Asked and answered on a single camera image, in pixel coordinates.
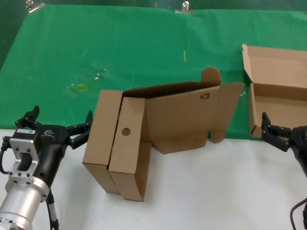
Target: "cardboard box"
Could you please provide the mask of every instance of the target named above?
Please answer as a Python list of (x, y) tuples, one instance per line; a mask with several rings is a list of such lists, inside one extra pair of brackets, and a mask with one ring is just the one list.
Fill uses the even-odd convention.
[(168, 154), (205, 146), (209, 131), (212, 142), (224, 139), (244, 84), (221, 83), (220, 72), (209, 67), (200, 82), (137, 88), (123, 95), (146, 99), (151, 142)]
[(294, 128), (306, 125), (307, 52), (243, 44), (248, 92), (249, 130), (261, 136), (262, 113), (271, 123)]
[(151, 146), (145, 99), (124, 97), (109, 172), (126, 200), (144, 199)]
[(87, 141), (83, 164), (97, 182), (108, 193), (119, 193), (108, 166), (113, 147), (122, 91), (102, 90), (99, 95), (95, 116)]
[(210, 67), (200, 82), (102, 90), (84, 165), (106, 192), (143, 201), (152, 144), (166, 154), (203, 147), (209, 131), (224, 139), (244, 84), (221, 83)]

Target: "binder clip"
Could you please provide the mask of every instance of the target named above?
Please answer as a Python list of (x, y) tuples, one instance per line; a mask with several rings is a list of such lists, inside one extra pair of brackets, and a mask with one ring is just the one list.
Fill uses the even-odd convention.
[(32, 13), (38, 10), (39, 8), (42, 8), (45, 6), (43, 2), (36, 6), (33, 0), (26, 0), (25, 3), (26, 3), (26, 9), (28, 10), (29, 13)]
[(190, 3), (188, 1), (184, 1), (182, 3), (182, 10), (176, 10), (176, 13), (189, 13), (189, 14), (194, 14), (193, 11), (189, 11), (189, 5)]

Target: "green backdrop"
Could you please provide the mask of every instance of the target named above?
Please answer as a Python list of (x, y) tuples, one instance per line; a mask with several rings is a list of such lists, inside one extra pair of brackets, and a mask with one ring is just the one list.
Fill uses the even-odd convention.
[[(207, 66), (247, 92), (242, 43), (307, 50), (306, 23), (297, 11), (47, 5), (26, 16), (0, 72), (0, 128), (36, 104), (41, 123), (81, 123), (101, 89), (199, 81)], [(249, 138), (246, 93), (226, 136)]]

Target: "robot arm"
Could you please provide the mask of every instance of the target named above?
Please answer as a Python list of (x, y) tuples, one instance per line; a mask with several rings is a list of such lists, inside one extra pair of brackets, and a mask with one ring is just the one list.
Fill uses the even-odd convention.
[[(294, 156), (300, 163), (305, 176), (307, 177), (307, 126), (285, 128), (271, 125), (270, 119), (266, 113), (262, 114), (262, 134), (261, 140), (275, 146), (276, 148), (287, 152), (289, 148), (293, 150)], [(305, 204), (307, 199), (295, 205), (290, 211), (290, 220), (294, 230), (296, 230), (293, 221), (293, 212), (299, 206)], [(307, 204), (303, 211), (304, 228), (307, 229)]]
[[(86, 143), (92, 125), (92, 111), (83, 124), (64, 127), (43, 125), (36, 121), (39, 107), (25, 113), (15, 122), (12, 137), (4, 137), (0, 154), (0, 172), (8, 174), (8, 194), (0, 207), (0, 230), (32, 230), (32, 221), (41, 202), (46, 201), (52, 227), (58, 229), (51, 192), (66, 148), (75, 149)], [(16, 160), (9, 172), (2, 168), (3, 153), (11, 148)]]

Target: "yellow marker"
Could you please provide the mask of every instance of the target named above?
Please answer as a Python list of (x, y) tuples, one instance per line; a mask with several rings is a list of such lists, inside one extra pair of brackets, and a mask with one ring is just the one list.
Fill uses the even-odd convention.
[(185, 50), (183, 51), (183, 58), (184, 58), (184, 61), (187, 61), (187, 53)]
[(78, 91), (78, 92), (86, 92), (87, 91), (87, 84), (78, 84), (76, 86), (76, 91)]

